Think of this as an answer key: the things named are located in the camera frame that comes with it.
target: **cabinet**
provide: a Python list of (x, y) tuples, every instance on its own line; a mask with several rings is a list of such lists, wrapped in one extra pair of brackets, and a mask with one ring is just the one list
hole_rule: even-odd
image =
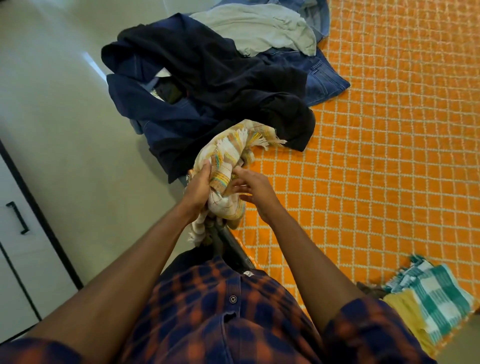
[(73, 296), (82, 284), (0, 143), (0, 343)]

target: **person's right arm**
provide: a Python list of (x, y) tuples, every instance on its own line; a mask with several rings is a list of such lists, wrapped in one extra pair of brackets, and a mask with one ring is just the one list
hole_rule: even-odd
[(255, 204), (262, 220), (272, 228), (312, 322), (322, 332), (343, 306), (364, 294), (285, 210), (266, 176), (240, 167), (234, 173), (239, 178), (234, 180), (233, 191), (251, 194), (240, 198)]

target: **black handle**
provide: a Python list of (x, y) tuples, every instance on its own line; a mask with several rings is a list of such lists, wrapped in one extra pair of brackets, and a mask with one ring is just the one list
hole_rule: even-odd
[(25, 220), (24, 218), (22, 217), (22, 214), (20, 214), (20, 211), (18, 211), (18, 207), (17, 205), (15, 204), (15, 202), (9, 202), (7, 203), (7, 207), (11, 207), (13, 208), (13, 210), (15, 211), (15, 215), (17, 215), (17, 218), (18, 220), (20, 221), (20, 223), (22, 224), (22, 227), (23, 227), (23, 231), (21, 231), (20, 233), (22, 235), (28, 233), (30, 231), (30, 229), (28, 228), (27, 224), (25, 224)]

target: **tiled floor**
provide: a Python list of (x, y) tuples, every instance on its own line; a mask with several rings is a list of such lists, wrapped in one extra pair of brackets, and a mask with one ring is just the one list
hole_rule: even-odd
[(182, 196), (110, 100), (100, 49), (126, 27), (214, 1), (0, 4), (0, 139), (83, 282)]

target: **yellow cloth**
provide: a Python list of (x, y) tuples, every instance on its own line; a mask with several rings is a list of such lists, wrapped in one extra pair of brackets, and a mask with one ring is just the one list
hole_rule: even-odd
[(245, 214), (245, 201), (239, 199), (239, 194), (230, 192), (232, 170), (236, 166), (248, 166), (255, 158), (251, 147), (269, 145), (280, 146), (286, 143), (275, 134), (275, 129), (256, 121), (244, 120), (216, 135), (198, 154), (190, 175), (200, 172), (203, 161), (209, 159), (212, 163), (210, 173), (210, 196), (208, 209), (202, 211), (192, 223), (190, 241), (198, 245), (205, 238), (205, 218), (211, 215), (226, 219), (228, 226), (236, 228)]
[(435, 352), (435, 345), (426, 330), (427, 324), (423, 320), (420, 306), (413, 296), (413, 291), (406, 289), (400, 293), (391, 293), (386, 295), (383, 300), (398, 312), (413, 336), (420, 342), (423, 351), (432, 356)]

